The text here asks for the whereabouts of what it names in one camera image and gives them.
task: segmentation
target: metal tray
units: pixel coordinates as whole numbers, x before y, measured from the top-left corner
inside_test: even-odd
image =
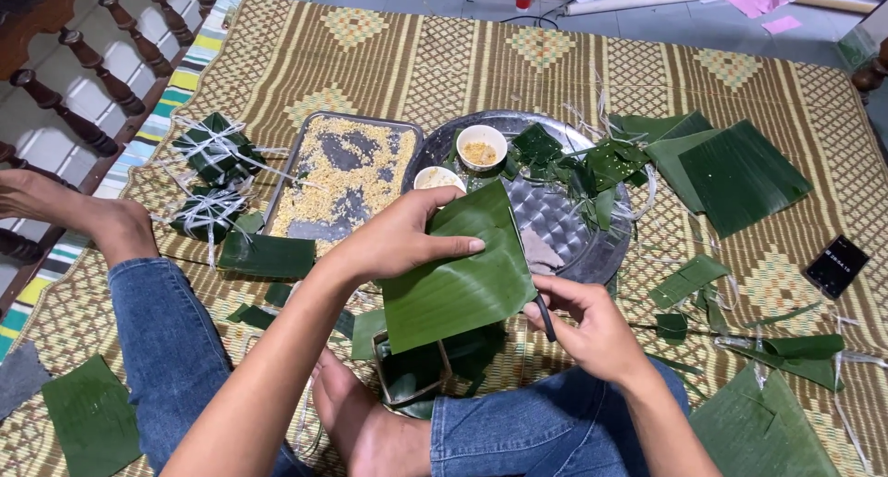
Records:
[[[389,127],[401,133],[412,131],[416,134],[416,148],[414,149],[413,157],[410,161],[411,163],[416,159],[416,152],[423,143],[423,130],[413,123],[393,121],[391,119],[370,118],[368,116],[355,116],[353,114],[342,114],[340,112],[316,111],[309,114],[302,123],[302,128],[299,130],[299,136],[296,138],[296,143],[293,145],[293,151],[284,168],[285,173],[288,175],[296,176],[303,171],[308,171],[307,169],[303,169],[300,164],[299,151],[302,147],[302,142],[305,139],[305,133],[308,131],[308,126],[315,118],[349,119],[360,123]],[[356,158],[353,153],[343,149],[342,141],[340,139],[336,136],[329,136],[328,139],[329,140],[324,136],[321,136],[321,142],[324,144],[324,153],[327,153],[327,156],[335,166],[342,170],[350,170],[356,169],[361,165],[359,158]],[[367,153],[371,151],[372,146],[374,145],[371,141],[362,136],[350,136],[348,142]],[[398,144],[397,142],[392,141],[389,143],[392,146]],[[272,199],[268,203],[268,210],[265,210],[265,227],[262,229],[263,234],[271,233],[274,220],[277,218],[277,210],[281,202],[281,196],[285,189],[292,187],[292,185],[293,181],[287,177],[281,177],[281,180],[278,181],[277,187],[274,188]],[[348,220],[349,218],[362,218],[364,221],[370,219],[358,192],[354,192],[354,195],[350,192],[346,198],[342,198],[341,200],[345,202],[345,214],[342,215],[341,218],[338,218],[336,221],[329,224],[294,221],[290,223],[290,226],[287,229],[287,237],[308,240],[327,240],[333,242],[343,239],[352,232],[351,223]]]
[[[567,123],[540,114],[507,110],[475,112],[453,119],[432,132],[407,165],[401,192],[413,189],[413,180],[419,170],[439,165],[447,159],[453,145],[453,134],[457,129],[471,125],[488,125],[508,137],[521,133],[527,125],[534,122],[542,124],[550,135],[561,142],[566,153],[595,145]],[[458,162],[459,159],[455,163],[457,175],[464,180],[468,176],[468,170],[462,169]],[[575,205],[565,196],[560,186],[531,183],[521,176],[512,182],[503,177],[499,180],[509,194],[518,229],[531,227],[565,261],[565,265],[556,272],[557,275],[578,282],[599,284],[605,284],[614,277],[629,247],[629,233],[632,228],[630,221],[612,217],[610,231],[599,231],[596,227],[595,231],[590,232],[583,219],[578,214],[571,213]],[[625,185],[617,186],[617,194],[620,198],[618,200],[628,206]]]

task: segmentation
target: bare foot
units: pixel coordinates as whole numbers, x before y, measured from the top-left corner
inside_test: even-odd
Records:
[[[99,199],[62,187],[27,170],[0,171],[0,218],[59,225],[90,236],[109,267],[158,256],[148,210],[128,199]]]
[[[432,424],[395,415],[327,347],[312,373],[314,406],[351,477],[432,474]]]

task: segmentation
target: person's left hand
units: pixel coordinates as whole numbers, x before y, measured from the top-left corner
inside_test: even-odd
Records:
[[[426,234],[426,221],[453,199],[465,196],[456,186],[416,189],[395,199],[361,225],[321,260],[336,258],[361,282],[393,278],[426,262],[472,255],[484,242],[468,236]]]

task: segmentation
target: woven mat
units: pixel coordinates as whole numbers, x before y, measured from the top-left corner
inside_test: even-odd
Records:
[[[647,291],[676,266],[650,257],[686,260],[708,253],[726,263],[740,290],[737,308],[727,313],[728,323],[733,332],[749,335],[739,323],[819,299],[801,269],[835,234],[845,233],[874,257],[860,277],[834,304],[769,327],[765,334],[830,332],[835,325],[825,312],[832,310],[860,321],[860,326],[845,328],[850,349],[888,357],[888,324],[882,314],[888,308],[888,267],[880,259],[888,236],[886,169],[856,91],[838,70],[458,18],[243,0],[221,52],[178,113],[202,119],[222,111],[247,122],[254,142],[289,147],[305,116],[319,109],[413,121],[430,132],[449,119],[484,109],[543,112],[575,123],[563,103],[583,108],[584,118],[594,121],[591,108],[599,97],[605,97],[608,112],[619,114],[664,117],[700,109],[717,127],[748,118],[814,183],[807,199],[721,241],[718,250],[706,239],[711,230],[705,220],[688,218],[674,196],[659,192],[653,210],[638,223],[639,242],[632,244],[620,270],[617,299],[627,319],[638,326],[646,349],[704,369],[692,381],[707,394],[742,367],[742,359],[715,349],[707,335],[692,335],[681,347],[655,340],[645,328],[658,312]],[[171,130],[156,158],[173,156],[170,137],[180,131]],[[283,160],[271,163],[280,167]],[[274,183],[272,176],[259,175],[255,207],[265,208]],[[640,204],[646,194],[644,189],[634,191],[633,202]],[[157,167],[131,169],[123,195],[154,211],[182,197]],[[703,242],[695,241],[695,232],[703,233]],[[261,301],[265,284],[223,279],[206,266],[206,245],[162,224],[155,225],[155,235],[161,253],[177,259],[191,278],[238,363],[255,341],[254,330],[223,318],[241,302]],[[378,293],[366,290],[372,302],[350,302],[353,312],[378,304]],[[67,275],[43,292],[33,314],[19,340],[35,340],[53,374],[67,373],[101,353],[125,380],[104,262],[95,249],[84,250]],[[521,316],[508,321],[508,330],[509,346],[489,369],[482,392],[517,388],[569,366],[557,346],[525,332]],[[333,338],[331,348],[346,357],[348,343],[337,332]],[[368,364],[348,364],[373,382]],[[831,395],[806,380],[788,380],[840,472],[863,475]],[[852,364],[843,368],[843,380],[848,388],[839,402],[875,473],[886,475],[886,376],[875,366]],[[344,475],[326,436],[310,449],[319,425],[310,396],[307,403],[300,452],[319,475]],[[295,422],[288,439],[296,444]],[[6,420],[0,440],[0,474],[67,474],[40,395]],[[150,470],[142,458],[122,474],[149,475]]]

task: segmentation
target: white bowl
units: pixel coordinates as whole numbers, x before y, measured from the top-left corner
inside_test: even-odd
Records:
[[[482,165],[467,160],[462,153],[462,148],[469,142],[483,142],[490,147],[493,147],[496,152],[494,162],[489,165]],[[476,172],[485,172],[493,169],[505,158],[505,153],[508,149],[509,145],[506,143],[503,133],[487,125],[472,125],[468,129],[463,130],[459,134],[459,137],[456,138],[456,151],[459,153],[460,160],[462,160],[467,167]]]
[[[465,184],[455,173],[444,167],[425,167],[419,170],[413,179],[414,189],[430,189],[433,187],[456,186],[465,192]]]

